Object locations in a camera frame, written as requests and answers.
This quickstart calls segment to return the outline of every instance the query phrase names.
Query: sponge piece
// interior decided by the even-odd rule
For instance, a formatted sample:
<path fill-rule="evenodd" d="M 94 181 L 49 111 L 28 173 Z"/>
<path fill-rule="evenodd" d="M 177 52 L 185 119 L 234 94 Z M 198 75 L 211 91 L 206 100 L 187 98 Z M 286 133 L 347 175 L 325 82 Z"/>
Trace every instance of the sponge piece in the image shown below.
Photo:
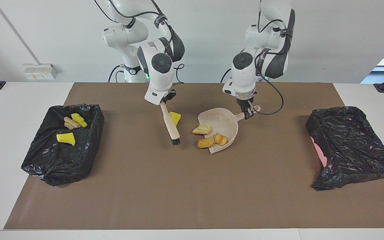
<path fill-rule="evenodd" d="M 73 121 L 81 124 L 81 126 L 84 128 L 86 127 L 88 124 L 84 121 L 84 118 L 81 117 L 81 115 L 77 114 L 77 113 L 73 113 L 70 115 L 73 119 Z"/>
<path fill-rule="evenodd" d="M 176 112 L 170 112 L 170 116 L 173 119 L 174 124 L 177 126 L 182 116 Z"/>
<path fill-rule="evenodd" d="M 72 146 L 75 146 L 75 137 L 73 136 L 73 132 L 58 134 L 56 137 L 59 143 L 69 143 L 72 144 Z"/>

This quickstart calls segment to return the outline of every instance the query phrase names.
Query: dustpan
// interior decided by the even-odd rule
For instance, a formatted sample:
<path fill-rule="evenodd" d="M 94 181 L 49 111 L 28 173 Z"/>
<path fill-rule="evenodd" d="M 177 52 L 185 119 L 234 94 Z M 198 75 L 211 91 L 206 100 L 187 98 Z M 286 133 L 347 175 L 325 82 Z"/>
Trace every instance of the dustpan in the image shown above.
<path fill-rule="evenodd" d="M 230 146 L 238 134 L 238 122 L 245 118 L 244 113 L 234 115 L 226 108 L 213 108 L 204 111 L 198 116 L 199 124 L 211 126 L 211 132 L 205 135 L 205 138 L 213 138 L 216 133 L 224 135 L 228 142 L 224 146 L 214 144 L 209 148 L 210 154 L 220 152 Z"/>

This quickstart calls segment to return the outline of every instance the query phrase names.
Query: hand brush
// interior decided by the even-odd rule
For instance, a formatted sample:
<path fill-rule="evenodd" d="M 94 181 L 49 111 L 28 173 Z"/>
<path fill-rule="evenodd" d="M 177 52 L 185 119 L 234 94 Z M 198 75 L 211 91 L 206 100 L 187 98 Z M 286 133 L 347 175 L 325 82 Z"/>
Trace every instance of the hand brush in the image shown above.
<path fill-rule="evenodd" d="M 167 130 L 171 137 L 171 142 L 174 146 L 177 146 L 180 144 L 180 134 L 177 130 L 176 125 L 174 124 L 173 119 L 171 118 L 170 114 L 168 113 L 167 106 L 165 102 L 161 102 L 161 109 L 164 114 L 164 122 L 166 123 Z"/>

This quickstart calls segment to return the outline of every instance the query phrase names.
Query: bread piece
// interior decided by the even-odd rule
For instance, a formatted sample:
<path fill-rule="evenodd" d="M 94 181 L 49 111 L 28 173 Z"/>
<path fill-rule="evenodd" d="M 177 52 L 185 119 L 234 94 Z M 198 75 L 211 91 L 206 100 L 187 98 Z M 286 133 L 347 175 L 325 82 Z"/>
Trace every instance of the bread piece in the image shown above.
<path fill-rule="evenodd" d="M 219 133 L 214 135 L 213 139 L 214 139 L 214 143 L 216 143 L 220 146 L 226 145 L 226 143 L 227 143 L 227 138 L 225 136 L 219 134 Z"/>
<path fill-rule="evenodd" d="M 81 124 L 73 121 L 69 117 L 64 117 L 64 126 L 67 127 L 68 129 L 72 130 L 74 128 L 80 128 Z"/>
<path fill-rule="evenodd" d="M 207 135 L 210 133 L 210 131 L 211 131 L 211 126 L 201 124 L 196 129 L 193 130 L 193 133 Z"/>
<path fill-rule="evenodd" d="M 214 145 L 214 139 L 213 138 L 205 138 L 198 141 L 198 147 L 199 148 L 207 148 L 212 147 Z"/>

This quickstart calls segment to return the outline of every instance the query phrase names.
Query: garbage bag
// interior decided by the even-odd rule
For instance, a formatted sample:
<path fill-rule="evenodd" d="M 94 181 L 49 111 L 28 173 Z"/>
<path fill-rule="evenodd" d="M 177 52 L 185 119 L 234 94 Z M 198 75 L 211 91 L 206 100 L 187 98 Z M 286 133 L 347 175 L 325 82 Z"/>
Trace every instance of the garbage bag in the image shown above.
<path fill-rule="evenodd" d="M 69 130 L 64 117 L 79 113 L 88 126 Z M 22 169 L 51 186 L 86 178 L 100 146 L 105 117 L 99 105 L 52 106 L 31 143 Z M 75 146 L 59 143 L 57 134 L 73 132 Z"/>
<path fill-rule="evenodd" d="M 384 145 L 359 108 L 314 110 L 306 128 L 327 158 L 314 189 L 384 178 Z"/>

